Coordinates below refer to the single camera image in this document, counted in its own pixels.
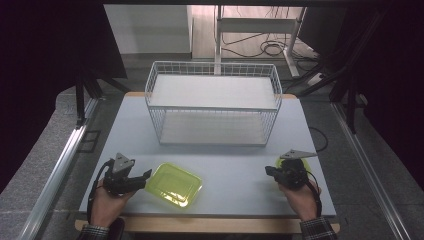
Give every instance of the wooden table edge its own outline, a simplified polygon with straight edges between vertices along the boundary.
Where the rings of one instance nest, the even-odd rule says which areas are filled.
[[[301,233],[299,219],[247,219],[247,218],[198,218],[198,217],[122,217],[127,232],[168,233]],[[75,228],[81,231],[87,221],[76,220]],[[340,231],[340,224],[331,224]]]

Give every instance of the sleeve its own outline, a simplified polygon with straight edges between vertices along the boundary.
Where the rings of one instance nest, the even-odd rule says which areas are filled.
[[[106,240],[109,228],[85,224],[77,240]]]
[[[337,239],[337,235],[324,217],[319,217],[310,221],[300,222],[303,239],[305,240],[332,240]]]

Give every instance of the metal rail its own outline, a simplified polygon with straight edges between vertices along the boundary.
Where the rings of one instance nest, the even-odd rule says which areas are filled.
[[[368,184],[373,191],[378,204],[380,205],[383,214],[385,215],[387,222],[390,225],[395,237],[397,239],[411,239],[407,229],[405,228],[405,224],[397,211],[395,205],[384,189],[380,179],[377,176],[377,173],[374,171],[373,166],[371,165],[370,160],[368,159],[365,150],[362,148],[361,142],[357,138],[356,135],[352,134],[349,130],[349,126],[345,122],[346,116],[344,114],[343,108],[340,103],[332,103],[334,112],[337,115],[337,119],[343,129],[343,132],[346,135],[347,140],[349,141],[356,158],[358,159],[358,163],[364,172],[365,178],[368,181]]]
[[[86,106],[87,119],[93,112],[97,105],[97,100],[90,99]],[[44,221],[44,218],[56,196],[57,191],[62,183],[68,167],[72,162],[72,158],[77,150],[78,143],[81,141],[82,136],[86,131],[87,121],[80,127],[74,129],[59,160],[56,163],[46,185],[44,186],[37,202],[35,203],[30,215],[22,228],[21,233],[17,239],[34,239],[37,236],[38,230]]]

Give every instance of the wire basket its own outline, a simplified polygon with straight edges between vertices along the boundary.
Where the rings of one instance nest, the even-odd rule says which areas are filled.
[[[161,144],[265,146],[281,98],[273,64],[154,62],[145,89]]]

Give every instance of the translucent yellow container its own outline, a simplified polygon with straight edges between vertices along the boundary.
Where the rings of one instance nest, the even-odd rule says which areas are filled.
[[[180,208],[186,208],[201,188],[202,180],[199,177],[174,164],[163,163],[147,182],[145,190]]]

